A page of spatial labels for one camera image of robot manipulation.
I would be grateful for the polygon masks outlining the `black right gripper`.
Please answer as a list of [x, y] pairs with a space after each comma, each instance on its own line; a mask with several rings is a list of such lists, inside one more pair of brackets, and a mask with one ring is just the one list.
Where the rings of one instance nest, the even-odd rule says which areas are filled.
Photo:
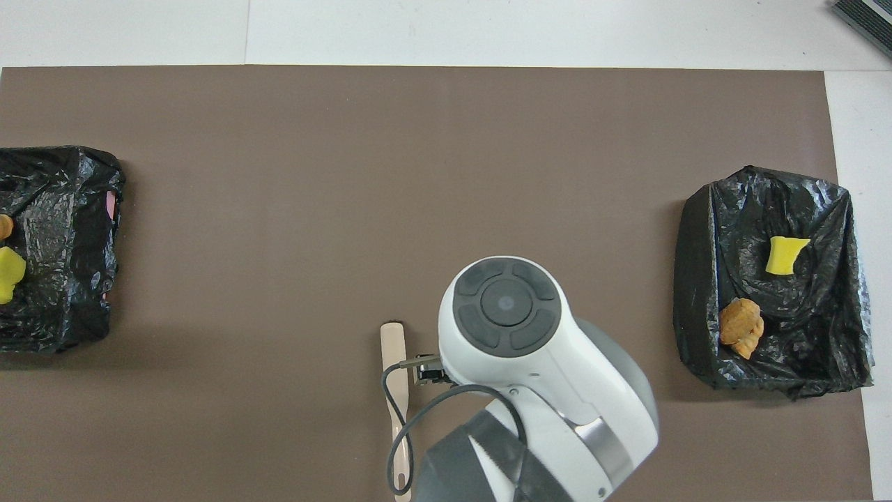
[[442, 358], [439, 355], [429, 355], [429, 361], [426, 356], [420, 356], [420, 362], [415, 366], [415, 384], [419, 386], [430, 384], [448, 384], [453, 385], [452, 378], [443, 366]]

